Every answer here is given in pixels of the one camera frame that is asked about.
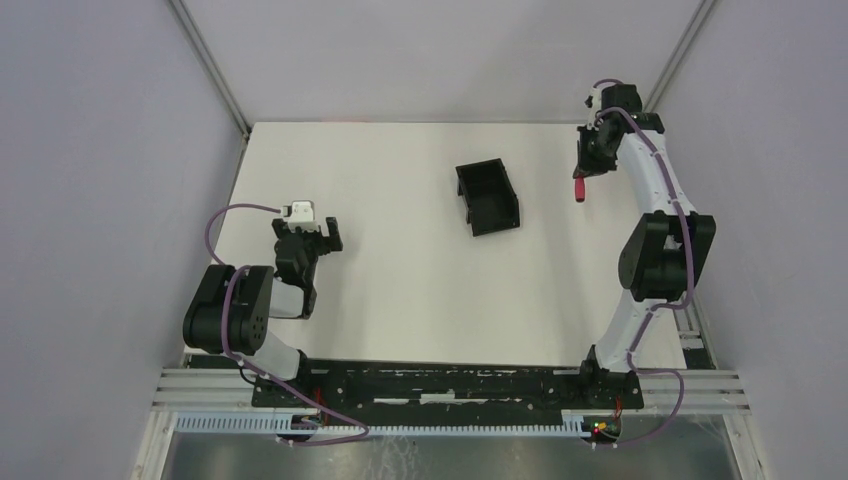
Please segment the red handled screwdriver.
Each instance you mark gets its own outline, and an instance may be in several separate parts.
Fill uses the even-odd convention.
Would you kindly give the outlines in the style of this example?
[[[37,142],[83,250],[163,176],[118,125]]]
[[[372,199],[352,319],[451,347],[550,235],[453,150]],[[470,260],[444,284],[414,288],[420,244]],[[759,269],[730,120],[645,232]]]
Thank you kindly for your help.
[[[577,203],[583,203],[586,200],[586,180],[584,176],[574,178],[574,198]]]

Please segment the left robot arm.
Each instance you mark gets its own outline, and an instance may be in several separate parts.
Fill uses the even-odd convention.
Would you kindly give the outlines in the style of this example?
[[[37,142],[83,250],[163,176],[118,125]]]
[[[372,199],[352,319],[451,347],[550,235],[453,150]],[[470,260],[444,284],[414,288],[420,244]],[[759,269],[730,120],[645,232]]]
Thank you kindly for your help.
[[[227,317],[227,344],[238,361],[277,377],[275,392],[290,407],[306,405],[314,394],[313,379],[300,372],[306,355],[269,332],[271,319],[311,317],[317,299],[315,273],[324,255],[343,250],[338,222],[326,219],[328,234],[272,221],[277,241],[273,266],[252,266],[237,280],[232,265],[207,268],[183,321],[190,348],[223,355],[221,320]]]

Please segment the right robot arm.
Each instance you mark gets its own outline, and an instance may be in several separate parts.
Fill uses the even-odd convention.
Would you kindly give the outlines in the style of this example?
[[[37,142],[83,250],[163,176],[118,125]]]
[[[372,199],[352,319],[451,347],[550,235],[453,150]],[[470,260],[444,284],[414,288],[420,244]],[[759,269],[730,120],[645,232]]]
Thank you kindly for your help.
[[[632,86],[585,126],[352,124],[330,136],[345,250],[322,267],[321,338],[357,360],[583,365],[602,408],[688,297],[715,233]]]

